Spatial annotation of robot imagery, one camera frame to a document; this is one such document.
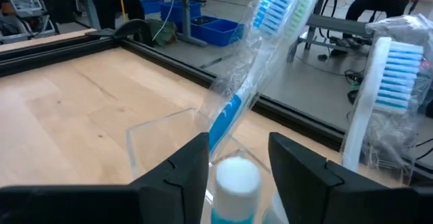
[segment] clear plastic box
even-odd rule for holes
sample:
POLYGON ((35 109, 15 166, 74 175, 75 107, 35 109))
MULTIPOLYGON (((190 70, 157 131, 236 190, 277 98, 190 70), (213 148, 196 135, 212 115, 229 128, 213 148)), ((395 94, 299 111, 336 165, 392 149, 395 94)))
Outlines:
MULTIPOLYGON (((136 179, 154 168, 172 153, 177 151, 198 133, 201 126, 197 123, 202 116, 195 108, 186 109, 164 118, 145 122, 131 127, 127 131, 127 145, 131 161, 133 177, 136 179)), ((214 193, 215 168, 222 160, 241 156, 251 160, 259 169, 263 178, 261 202, 254 218, 254 223, 262 223, 262 217, 271 203, 272 194, 276 190, 271 170, 265 166, 242 143, 228 136, 227 144, 210 159, 209 178, 202 212, 203 224, 210 223, 210 210, 214 193)))
POLYGON ((41 16, 43 6, 39 0, 10 0, 17 16, 21 18, 41 16))
POLYGON ((37 39, 37 38, 50 37, 55 34, 55 28, 53 22, 49 19, 49 15, 41 16, 41 19, 45 26, 43 31, 28 32, 27 30, 31 30, 30 25, 27 22, 24 22, 24 24, 22 23, 22 25, 27 26, 27 28, 25 28, 25 31, 28 33, 28 36, 37 39))
POLYGON ((7 35, 0 32, 0 41, 4 44, 10 44, 20 41, 26 41, 30 35, 24 29, 24 26, 21 22, 17 20, 14 16, 4 16, 0 17, 1 23, 5 29, 8 29, 12 32, 17 32, 15 35, 7 35))

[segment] blue bin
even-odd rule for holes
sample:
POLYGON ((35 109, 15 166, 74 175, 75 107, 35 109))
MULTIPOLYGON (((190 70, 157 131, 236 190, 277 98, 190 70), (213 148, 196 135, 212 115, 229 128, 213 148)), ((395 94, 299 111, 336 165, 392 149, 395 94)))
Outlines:
MULTIPOLYGON (((161 20, 165 20, 168 12, 170 11, 171 1, 161 3, 161 20)), ((202 12, 200 11, 201 4, 196 1, 189 2, 189 14, 191 19, 193 17, 200 17, 202 12)), ((182 22, 182 1, 176 0, 173 3, 173 8, 170 13, 170 17, 168 17, 168 21, 171 22, 182 22)))
MULTIPOLYGON (((197 20, 198 18, 206 18, 209 20, 209 22, 214 22, 216 20, 219 20, 218 18, 213 18, 213 17, 209 17, 209 16, 200 16, 200 17, 194 17, 191 18, 191 36, 195 37, 197 39, 202 39, 202 26, 205 24, 194 24, 195 20, 197 20)), ((175 22, 176 27, 177 27, 177 32, 182 33, 183 32, 183 23, 182 22, 175 22)))
POLYGON ((224 47, 242 39, 244 25, 237 22, 218 19, 202 25, 201 39, 209 44, 224 47))
POLYGON ((140 0, 141 6, 144 9, 144 14, 154 14, 161 12, 161 4, 164 0, 140 0))

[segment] blue toothbrush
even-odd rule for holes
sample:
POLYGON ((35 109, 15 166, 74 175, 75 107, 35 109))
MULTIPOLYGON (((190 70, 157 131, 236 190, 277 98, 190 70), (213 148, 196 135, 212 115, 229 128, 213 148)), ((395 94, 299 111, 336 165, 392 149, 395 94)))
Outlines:
MULTIPOLYGON (((261 38, 260 48, 242 86, 223 108, 210 128, 209 148, 211 153, 214 152, 218 144, 224 136, 226 136, 240 114, 247 108, 247 105, 255 96, 262 71, 267 65, 267 60, 271 58, 273 52, 275 52, 275 45, 272 45, 272 41, 277 39, 278 36, 284 36, 284 29, 293 27, 294 23, 297 24, 297 26, 301 26, 301 28, 304 27, 305 23, 300 22, 306 22, 307 19, 299 18, 299 14, 301 13, 308 17, 311 11, 292 12, 293 8, 290 8, 290 6, 295 1, 296 0, 260 0, 258 2, 251 22, 252 28, 249 37, 254 35, 256 37, 259 36, 261 38)), ((299 8, 305 9, 305 5, 299 5, 299 8)))

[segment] table leg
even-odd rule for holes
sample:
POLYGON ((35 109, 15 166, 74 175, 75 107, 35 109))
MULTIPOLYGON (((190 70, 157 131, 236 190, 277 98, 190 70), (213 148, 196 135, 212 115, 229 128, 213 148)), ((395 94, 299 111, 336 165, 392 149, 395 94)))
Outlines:
POLYGON ((198 45, 200 47, 207 46, 207 42, 193 38, 191 36, 191 16, 189 14, 189 0, 182 0, 182 21, 183 21, 183 34, 179 35, 182 41, 198 45))
POLYGON ((90 27, 100 30, 101 26, 99 25, 99 19, 97 17, 97 12, 93 0, 84 0, 84 2, 86 6, 86 14, 87 14, 87 18, 89 19, 90 27))
MULTIPOLYGON (((316 6, 314 7, 313 14, 320 15, 322 6, 323 6, 323 0, 318 0, 316 6)), ((309 33, 306 36, 307 41, 311 41, 314 38, 315 32, 316 32, 316 27, 309 27, 309 33)), ((304 49, 310 49, 310 47, 311 47, 311 43, 305 43, 304 49)))

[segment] toothbrush handle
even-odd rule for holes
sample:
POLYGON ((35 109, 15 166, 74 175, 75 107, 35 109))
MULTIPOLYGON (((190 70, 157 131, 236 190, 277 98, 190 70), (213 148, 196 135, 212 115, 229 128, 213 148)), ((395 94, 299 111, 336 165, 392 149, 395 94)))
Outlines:
POLYGON ((218 115, 209 131, 209 149, 213 153, 219 142, 224 138, 235 121, 237 111, 240 109, 242 100, 238 95, 234 95, 230 102, 218 115))

